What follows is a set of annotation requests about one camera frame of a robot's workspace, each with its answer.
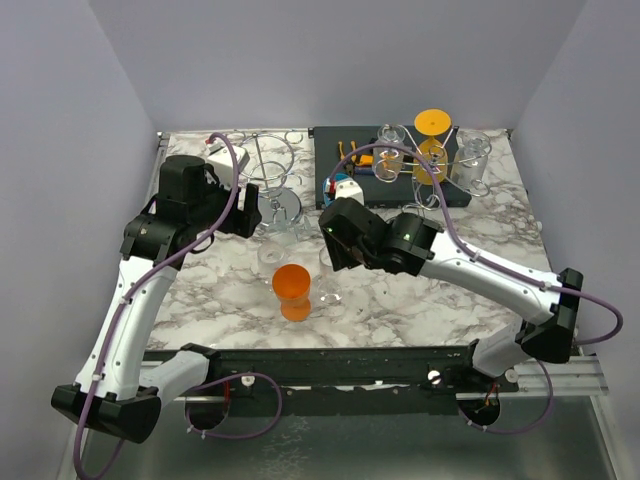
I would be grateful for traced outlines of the clear stemmed glass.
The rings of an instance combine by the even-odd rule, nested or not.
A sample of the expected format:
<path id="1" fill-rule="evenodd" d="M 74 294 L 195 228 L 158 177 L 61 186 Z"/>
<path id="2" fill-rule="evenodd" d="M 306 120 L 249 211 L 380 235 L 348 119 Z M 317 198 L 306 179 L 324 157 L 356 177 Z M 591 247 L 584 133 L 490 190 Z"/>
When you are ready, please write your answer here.
<path id="1" fill-rule="evenodd" d="M 319 300 L 325 304 L 337 304 L 342 300 L 342 287 L 338 282 L 329 251 L 324 246 L 319 251 L 319 270 L 317 293 Z"/>

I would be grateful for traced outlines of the clear glass with reflection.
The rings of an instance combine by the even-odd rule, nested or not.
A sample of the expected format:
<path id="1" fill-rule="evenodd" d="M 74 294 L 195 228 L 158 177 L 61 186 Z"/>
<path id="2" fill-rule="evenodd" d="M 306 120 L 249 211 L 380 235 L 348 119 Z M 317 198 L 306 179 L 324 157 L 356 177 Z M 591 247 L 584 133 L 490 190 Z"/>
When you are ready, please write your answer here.
<path id="1" fill-rule="evenodd" d="M 464 130 L 458 132 L 457 142 L 451 182 L 472 197 L 488 196 L 490 187 L 484 182 L 483 175 L 492 151 L 490 138 L 480 131 Z"/>

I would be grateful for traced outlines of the ribbed clear wine glass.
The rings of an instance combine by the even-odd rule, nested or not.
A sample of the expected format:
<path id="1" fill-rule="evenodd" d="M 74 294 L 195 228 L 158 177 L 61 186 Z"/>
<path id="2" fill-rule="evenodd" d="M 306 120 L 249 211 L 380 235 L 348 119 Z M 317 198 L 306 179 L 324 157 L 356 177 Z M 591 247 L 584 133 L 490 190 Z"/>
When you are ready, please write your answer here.
<path id="1" fill-rule="evenodd" d="M 404 153 L 388 145 L 404 145 L 405 131 L 402 126 L 386 124 L 377 132 L 373 149 L 372 171 L 382 182 L 394 182 L 403 169 Z"/>

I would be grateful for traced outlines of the yellow plastic goblet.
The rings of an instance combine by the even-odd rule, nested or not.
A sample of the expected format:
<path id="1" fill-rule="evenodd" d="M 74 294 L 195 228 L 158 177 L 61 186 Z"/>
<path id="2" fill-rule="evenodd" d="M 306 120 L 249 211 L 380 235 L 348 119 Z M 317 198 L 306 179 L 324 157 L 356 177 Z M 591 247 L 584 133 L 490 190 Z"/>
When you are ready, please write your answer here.
<path id="1" fill-rule="evenodd" d="M 448 153 L 442 139 L 450 132 L 451 117 L 441 109 L 431 108 L 420 112 L 414 120 L 414 127 L 425 137 L 418 148 L 431 164 L 438 183 L 447 173 Z"/>

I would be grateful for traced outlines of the scroll arm chrome glass rack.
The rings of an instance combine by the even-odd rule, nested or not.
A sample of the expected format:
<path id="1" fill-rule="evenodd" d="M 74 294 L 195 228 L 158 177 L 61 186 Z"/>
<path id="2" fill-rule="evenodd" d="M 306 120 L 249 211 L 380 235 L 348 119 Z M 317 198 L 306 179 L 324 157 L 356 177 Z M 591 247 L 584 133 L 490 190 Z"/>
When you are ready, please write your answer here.
<path id="1" fill-rule="evenodd" d="M 413 147 L 429 162 L 432 172 L 428 173 L 413 157 L 386 148 L 386 143 Z M 440 207 L 435 193 L 426 198 L 421 193 L 424 185 L 432 185 L 435 181 L 439 181 L 442 187 L 450 185 L 472 198 L 488 196 L 491 189 L 484 182 L 483 175 L 491 152 L 490 138 L 480 131 L 461 132 L 454 126 L 443 141 L 428 136 L 422 143 L 417 143 L 407 127 L 385 124 L 377 132 L 372 172 L 385 183 L 396 181 L 402 173 L 410 174 L 414 197 L 410 206 L 424 213 Z"/>

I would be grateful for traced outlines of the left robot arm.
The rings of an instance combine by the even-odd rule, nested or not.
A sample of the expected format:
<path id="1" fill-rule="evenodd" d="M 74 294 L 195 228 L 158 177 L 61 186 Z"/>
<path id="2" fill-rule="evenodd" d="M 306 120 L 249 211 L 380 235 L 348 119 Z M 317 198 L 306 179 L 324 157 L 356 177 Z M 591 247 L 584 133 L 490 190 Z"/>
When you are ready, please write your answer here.
<path id="1" fill-rule="evenodd" d="M 114 295 L 91 354 L 51 398 L 79 429 L 142 443 L 175 398 L 220 387 L 219 355 L 200 345 L 182 347 L 147 372 L 141 365 L 159 308 L 195 241 L 215 232 L 249 238 L 260 223 L 257 186 L 238 186 L 243 167 L 189 155 L 161 165 L 157 194 L 125 228 Z"/>

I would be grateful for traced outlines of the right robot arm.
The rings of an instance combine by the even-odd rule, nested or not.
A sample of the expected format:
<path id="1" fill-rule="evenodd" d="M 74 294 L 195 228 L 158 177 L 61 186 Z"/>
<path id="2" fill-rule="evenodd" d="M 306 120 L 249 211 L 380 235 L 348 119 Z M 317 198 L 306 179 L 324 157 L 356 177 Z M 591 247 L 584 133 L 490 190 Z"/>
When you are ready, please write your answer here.
<path id="1" fill-rule="evenodd" d="M 573 348 L 583 276 L 566 268 L 544 272 L 466 244 L 413 213 L 385 221 L 352 198 L 339 198 L 319 218 L 336 271 L 363 266 L 390 274 L 445 281 L 492 300 L 518 315 L 496 333 L 472 342 L 460 379 L 480 392 L 528 359 L 564 364 Z"/>

